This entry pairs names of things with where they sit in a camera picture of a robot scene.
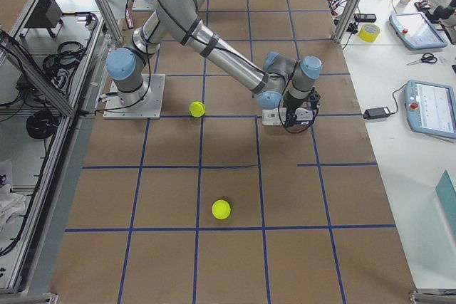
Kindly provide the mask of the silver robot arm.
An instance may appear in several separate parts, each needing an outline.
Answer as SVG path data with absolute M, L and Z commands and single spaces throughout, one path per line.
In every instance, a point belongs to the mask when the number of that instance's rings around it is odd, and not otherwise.
M 130 41 L 108 54 L 106 69 L 117 88 L 120 108 L 139 109 L 152 97 L 142 71 L 163 38 L 171 35 L 249 89 L 263 110 L 264 124 L 280 125 L 289 132 L 295 125 L 312 126 L 319 113 L 321 96 L 314 83 L 321 60 L 315 56 L 296 60 L 271 51 L 259 68 L 204 25 L 198 11 L 205 1 L 156 0 L 156 9 Z

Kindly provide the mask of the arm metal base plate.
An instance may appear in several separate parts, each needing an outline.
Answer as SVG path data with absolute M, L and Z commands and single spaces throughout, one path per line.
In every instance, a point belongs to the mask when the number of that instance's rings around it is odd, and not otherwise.
M 136 12 L 153 12 L 157 8 L 157 0 L 133 0 L 132 10 Z
M 134 93 L 118 91 L 114 81 L 111 82 L 110 96 L 105 104 L 103 118 L 106 120 L 158 120 L 161 115 L 162 98 L 165 89 L 165 74 L 142 74 L 142 87 Z

